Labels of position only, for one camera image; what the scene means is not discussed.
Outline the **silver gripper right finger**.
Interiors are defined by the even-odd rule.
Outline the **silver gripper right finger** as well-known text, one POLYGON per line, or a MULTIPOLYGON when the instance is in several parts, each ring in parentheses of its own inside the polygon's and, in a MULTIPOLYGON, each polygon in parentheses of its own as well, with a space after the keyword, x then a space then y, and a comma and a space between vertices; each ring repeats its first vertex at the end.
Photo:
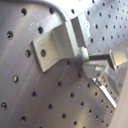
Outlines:
POLYGON ((114 68, 128 61, 128 45, 122 45, 111 52, 114 68))

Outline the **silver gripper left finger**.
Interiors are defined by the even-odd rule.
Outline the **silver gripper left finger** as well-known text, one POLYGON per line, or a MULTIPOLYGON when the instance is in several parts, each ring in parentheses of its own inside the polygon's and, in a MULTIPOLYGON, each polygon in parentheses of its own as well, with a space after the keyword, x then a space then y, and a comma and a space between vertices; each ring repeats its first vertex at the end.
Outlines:
POLYGON ((82 65, 83 71, 85 75, 93 81, 93 83, 102 91, 110 104, 116 108, 117 103, 114 101, 106 87, 104 86, 104 82, 106 81, 104 67, 98 65, 91 65, 84 63, 82 65))

